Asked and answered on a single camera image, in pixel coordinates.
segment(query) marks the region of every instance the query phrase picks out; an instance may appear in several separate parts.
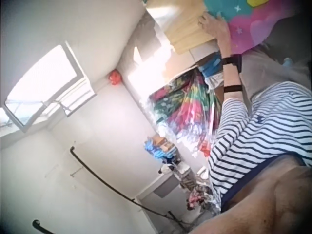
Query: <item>plastic bag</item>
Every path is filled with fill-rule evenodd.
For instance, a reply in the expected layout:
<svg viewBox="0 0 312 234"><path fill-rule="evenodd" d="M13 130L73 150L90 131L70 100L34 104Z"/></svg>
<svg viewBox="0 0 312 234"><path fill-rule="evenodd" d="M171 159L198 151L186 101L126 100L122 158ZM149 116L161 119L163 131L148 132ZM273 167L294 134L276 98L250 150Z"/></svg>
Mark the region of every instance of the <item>plastic bag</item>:
<svg viewBox="0 0 312 234"><path fill-rule="evenodd" d="M220 105L197 68L150 95L149 101L158 132L175 136L192 153L215 138Z"/></svg>

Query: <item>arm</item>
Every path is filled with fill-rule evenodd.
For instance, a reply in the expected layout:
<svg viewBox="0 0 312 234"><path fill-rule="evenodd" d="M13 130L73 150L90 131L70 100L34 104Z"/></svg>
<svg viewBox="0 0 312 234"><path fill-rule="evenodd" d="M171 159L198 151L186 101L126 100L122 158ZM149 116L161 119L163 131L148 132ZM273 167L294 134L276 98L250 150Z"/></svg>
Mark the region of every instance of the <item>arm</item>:
<svg viewBox="0 0 312 234"><path fill-rule="evenodd" d="M199 17L199 26L208 34L217 39L222 58L232 55L231 35L227 22L219 14L217 18L207 12ZM232 64L223 66L224 86L241 85L237 67ZM229 98L237 98L243 102L242 92L231 92L224 94L224 101Z"/></svg>

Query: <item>white star pattern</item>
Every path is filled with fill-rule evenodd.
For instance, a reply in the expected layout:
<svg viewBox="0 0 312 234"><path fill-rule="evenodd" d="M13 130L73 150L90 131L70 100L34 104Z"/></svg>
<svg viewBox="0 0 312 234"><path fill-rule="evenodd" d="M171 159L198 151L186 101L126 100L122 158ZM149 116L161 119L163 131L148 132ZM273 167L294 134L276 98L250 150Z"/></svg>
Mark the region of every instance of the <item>white star pattern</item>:
<svg viewBox="0 0 312 234"><path fill-rule="evenodd" d="M239 12L239 11L241 10L240 7L239 7L239 5L236 6L236 7L234 7L234 8L235 8L236 12Z"/></svg>
<svg viewBox="0 0 312 234"><path fill-rule="evenodd" d="M236 29L236 31L237 31L238 34L242 34L243 33L243 30L241 28L239 28L239 27Z"/></svg>

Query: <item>skin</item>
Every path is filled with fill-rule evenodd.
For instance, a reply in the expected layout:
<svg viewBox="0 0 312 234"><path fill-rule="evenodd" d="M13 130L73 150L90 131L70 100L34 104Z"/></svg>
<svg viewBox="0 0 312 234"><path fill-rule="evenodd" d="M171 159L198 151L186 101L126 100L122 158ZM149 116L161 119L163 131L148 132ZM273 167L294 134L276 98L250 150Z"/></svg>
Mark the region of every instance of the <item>skin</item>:
<svg viewBox="0 0 312 234"><path fill-rule="evenodd" d="M199 26L216 37L222 57L231 55L230 33L222 17L204 13ZM224 81L225 86L240 84L234 66L224 66ZM241 99L241 92L228 93L224 99L228 98ZM284 155L243 187L231 199L226 212L203 223L192 234L296 233L293 231L311 208L311 168L302 167L295 157Z"/></svg>

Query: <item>colorful fabric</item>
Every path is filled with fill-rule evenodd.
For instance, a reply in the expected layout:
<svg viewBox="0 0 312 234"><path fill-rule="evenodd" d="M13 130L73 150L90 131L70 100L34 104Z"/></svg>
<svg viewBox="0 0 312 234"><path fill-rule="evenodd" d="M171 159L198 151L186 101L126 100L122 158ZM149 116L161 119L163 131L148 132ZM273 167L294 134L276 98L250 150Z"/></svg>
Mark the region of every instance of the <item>colorful fabric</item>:
<svg viewBox="0 0 312 234"><path fill-rule="evenodd" d="M262 43L280 19L296 13L293 0L204 0L204 2L210 14L216 16L221 12L229 23L232 49L235 54L242 54Z"/></svg>
<svg viewBox="0 0 312 234"><path fill-rule="evenodd" d="M220 105L202 74L193 69L150 96L157 124L170 129L192 152L218 127Z"/></svg>

